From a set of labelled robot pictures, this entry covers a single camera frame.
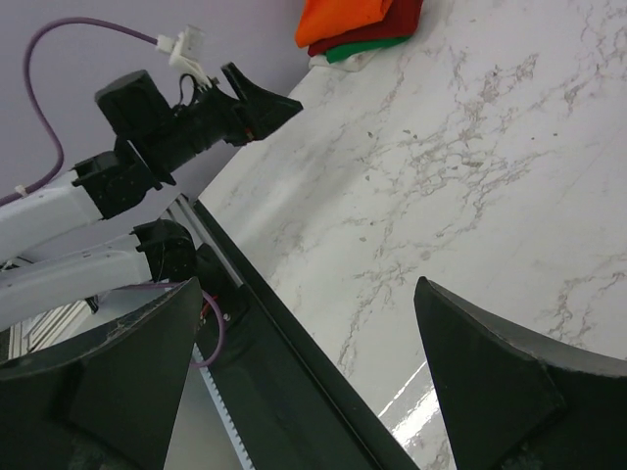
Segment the wire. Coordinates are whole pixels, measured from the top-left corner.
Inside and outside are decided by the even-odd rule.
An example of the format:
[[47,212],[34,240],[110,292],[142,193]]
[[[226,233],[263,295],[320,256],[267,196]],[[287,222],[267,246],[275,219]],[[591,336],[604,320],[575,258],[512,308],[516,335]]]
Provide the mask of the wire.
[[[126,286],[122,287],[122,290],[134,290],[134,289],[166,289],[170,287],[176,287],[179,284],[176,282],[168,282],[168,283],[155,283],[155,284],[137,284],[134,286]],[[196,368],[209,367],[212,365],[219,354],[221,353],[224,347],[224,340],[226,337],[226,324],[224,323],[224,315],[222,315],[222,311],[219,308],[219,305],[214,300],[212,296],[203,291],[203,298],[207,301],[207,304],[212,308],[214,314],[216,315],[217,321],[217,344],[214,352],[207,359],[201,362],[191,362],[191,365]]]
[[[30,38],[30,41],[28,41],[28,45],[26,46],[26,50],[24,52],[24,59],[22,62],[22,74],[24,76],[24,85],[26,87],[26,94],[28,95],[28,101],[31,103],[35,113],[37,114],[37,117],[39,118],[39,121],[43,125],[44,129],[46,130],[46,133],[48,134],[48,136],[52,140],[52,143],[55,146],[55,149],[57,151],[57,160],[55,161],[54,166],[50,168],[50,171],[48,171],[42,178],[38,179],[34,183],[25,187],[25,192],[27,194],[34,193],[35,191],[37,191],[38,189],[41,189],[43,186],[45,186],[50,181],[52,181],[52,179],[59,173],[59,171],[63,167],[63,163],[65,161],[65,153],[63,150],[63,146],[61,145],[61,141],[59,140],[59,137],[55,133],[52,126],[50,125],[50,122],[48,122],[48,119],[43,114],[43,111],[41,111],[41,108],[39,107],[39,103],[37,102],[37,98],[35,97],[35,93],[32,89],[32,80],[30,78],[30,63],[32,62],[32,53],[35,49],[35,46],[39,42],[39,40],[46,33],[52,31],[53,29],[56,29],[57,27],[65,26],[67,24],[90,24],[93,26],[100,26],[106,29],[112,29],[113,31],[127,34],[137,39],[141,39],[142,41],[149,42],[150,44],[153,44],[155,46],[157,45],[157,39],[155,39],[154,37],[148,36],[146,34],[143,34],[139,31],[130,29],[125,26],[121,26],[119,24],[109,23],[103,20],[96,20],[94,18],[87,18],[87,17],[71,17],[71,18],[62,18],[60,20],[55,20],[43,26],[32,35],[32,37]],[[20,199],[22,196],[23,196],[22,194],[16,192],[13,194],[9,194],[3,198],[0,198],[0,208],[3,206],[6,206],[9,203],[13,203],[17,199]]]

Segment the red cloth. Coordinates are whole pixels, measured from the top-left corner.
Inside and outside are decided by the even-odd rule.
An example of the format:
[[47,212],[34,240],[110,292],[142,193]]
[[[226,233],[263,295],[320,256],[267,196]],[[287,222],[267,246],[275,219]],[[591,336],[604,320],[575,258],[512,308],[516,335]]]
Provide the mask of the red cloth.
[[350,42],[411,36],[418,28],[421,8],[422,0],[394,0],[382,22],[358,27],[328,39],[321,39],[310,46],[309,55],[317,56],[333,47]]

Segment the white cable clip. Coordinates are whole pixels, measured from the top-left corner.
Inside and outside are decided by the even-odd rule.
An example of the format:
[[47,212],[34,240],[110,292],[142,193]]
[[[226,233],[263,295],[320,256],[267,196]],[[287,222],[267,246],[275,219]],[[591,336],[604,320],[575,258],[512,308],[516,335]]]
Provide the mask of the white cable clip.
[[178,34],[177,39],[157,36],[157,50],[169,55],[169,65],[181,73],[189,73],[202,85],[211,85],[207,74],[198,63],[200,52],[205,42],[202,29],[188,26]]
[[18,193],[23,198],[28,196],[28,191],[26,191],[26,188],[22,184],[19,184],[18,186],[16,186],[15,189],[16,189],[16,193]]

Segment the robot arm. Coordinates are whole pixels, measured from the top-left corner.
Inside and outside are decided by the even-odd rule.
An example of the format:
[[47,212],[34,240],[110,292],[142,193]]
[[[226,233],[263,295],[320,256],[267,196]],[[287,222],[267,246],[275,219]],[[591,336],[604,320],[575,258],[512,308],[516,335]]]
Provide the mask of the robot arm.
[[[184,43],[184,35],[179,42]],[[303,108],[258,87],[233,64],[222,71],[238,99],[220,91],[216,80],[194,78],[202,69],[194,71],[195,92],[188,105],[171,107],[144,70],[96,93],[117,135],[114,150],[80,162],[40,191],[0,208],[0,261],[138,206],[150,189],[175,184],[172,172],[216,142],[243,146],[263,140]],[[92,250],[1,273],[0,330],[117,287],[194,275],[194,245],[182,226],[160,220],[135,227]]]

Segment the folded fabric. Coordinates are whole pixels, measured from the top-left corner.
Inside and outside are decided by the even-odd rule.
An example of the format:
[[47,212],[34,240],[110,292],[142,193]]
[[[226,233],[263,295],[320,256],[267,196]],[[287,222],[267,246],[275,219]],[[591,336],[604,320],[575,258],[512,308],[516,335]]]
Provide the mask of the folded fabric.
[[394,0],[382,22],[353,29],[334,37],[321,39],[310,46],[309,55],[323,54],[332,47],[349,42],[371,41],[411,36],[418,28],[422,0]]
[[296,44],[310,44],[382,21],[392,0],[306,0]]
[[329,49],[324,55],[326,56],[326,60],[329,61],[329,64],[335,64],[336,62],[345,61],[359,52],[396,46],[397,44],[407,41],[410,37],[411,36],[391,37],[389,39],[377,39],[375,41],[351,42]]

